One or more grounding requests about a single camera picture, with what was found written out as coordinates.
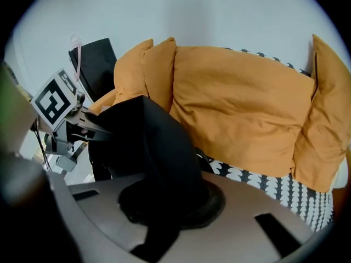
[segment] orange cushion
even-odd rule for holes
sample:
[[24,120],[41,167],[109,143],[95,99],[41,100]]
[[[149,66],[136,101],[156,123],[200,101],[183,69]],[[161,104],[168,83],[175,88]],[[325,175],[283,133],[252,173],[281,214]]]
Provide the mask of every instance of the orange cushion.
[[277,61],[177,47],[171,115],[205,154],[255,173],[290,173],[314,80]]
[[337,54],[313,35],[317,90],[296,141],[293,177],[316,191],[329,190],[351,139],[351,74]]
[[136,96],[149,96],[145,85],[143,58],[145,52],[154,46],[152,39],[141,42],[116,61],[114,82],[116,100],[114,104]]
[[145,83],[150,98],[167,112],[173,99],[173,70],[176,43],[173,37],[147,50],[144,56]]

